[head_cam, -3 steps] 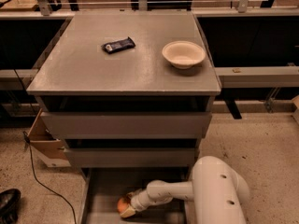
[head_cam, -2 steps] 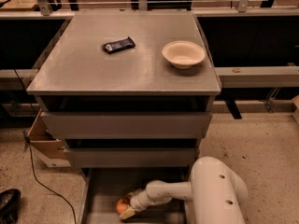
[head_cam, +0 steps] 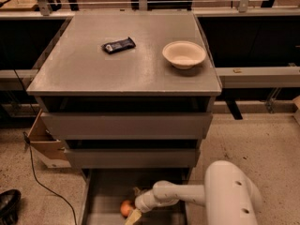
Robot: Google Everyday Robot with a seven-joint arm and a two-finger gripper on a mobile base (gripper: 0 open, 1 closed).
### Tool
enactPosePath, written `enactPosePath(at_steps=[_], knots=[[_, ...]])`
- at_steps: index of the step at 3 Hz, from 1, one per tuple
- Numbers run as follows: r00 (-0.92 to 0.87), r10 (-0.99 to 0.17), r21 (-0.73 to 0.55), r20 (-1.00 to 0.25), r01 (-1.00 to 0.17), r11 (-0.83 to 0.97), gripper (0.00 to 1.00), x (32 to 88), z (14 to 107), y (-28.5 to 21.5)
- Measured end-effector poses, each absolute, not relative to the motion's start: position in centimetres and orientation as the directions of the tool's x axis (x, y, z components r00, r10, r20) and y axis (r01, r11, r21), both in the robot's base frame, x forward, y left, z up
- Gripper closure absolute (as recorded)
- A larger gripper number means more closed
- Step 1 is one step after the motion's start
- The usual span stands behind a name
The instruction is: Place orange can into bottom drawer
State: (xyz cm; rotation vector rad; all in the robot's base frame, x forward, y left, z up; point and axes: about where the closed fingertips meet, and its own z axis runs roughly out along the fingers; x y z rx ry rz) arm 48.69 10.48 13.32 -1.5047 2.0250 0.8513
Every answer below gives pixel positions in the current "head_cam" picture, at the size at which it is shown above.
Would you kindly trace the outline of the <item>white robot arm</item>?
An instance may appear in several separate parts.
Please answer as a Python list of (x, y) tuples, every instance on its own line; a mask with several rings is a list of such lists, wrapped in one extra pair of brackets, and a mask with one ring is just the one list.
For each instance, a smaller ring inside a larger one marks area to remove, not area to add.
[(208, 225), (258, 225), (256, 213), (263, 206), (257, 186), (237, 166), (219, 160), (207, 168), (203, 185), (156, 182), (136, 197), (125, 225), (135, 225), (142, 214), (179, 201), (204, 206)]

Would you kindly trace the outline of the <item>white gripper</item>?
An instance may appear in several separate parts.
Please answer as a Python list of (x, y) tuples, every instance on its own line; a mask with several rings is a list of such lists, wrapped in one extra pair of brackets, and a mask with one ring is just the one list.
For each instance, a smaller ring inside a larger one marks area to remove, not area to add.
[(143, 193), (138, 187), (133, 188), (136, 208), (133, 209), (125, 221), (125, 225), (134, 225), (141, 217), (142, 213), (147, 213), (157, 206), (157, 201), (152, 189)]

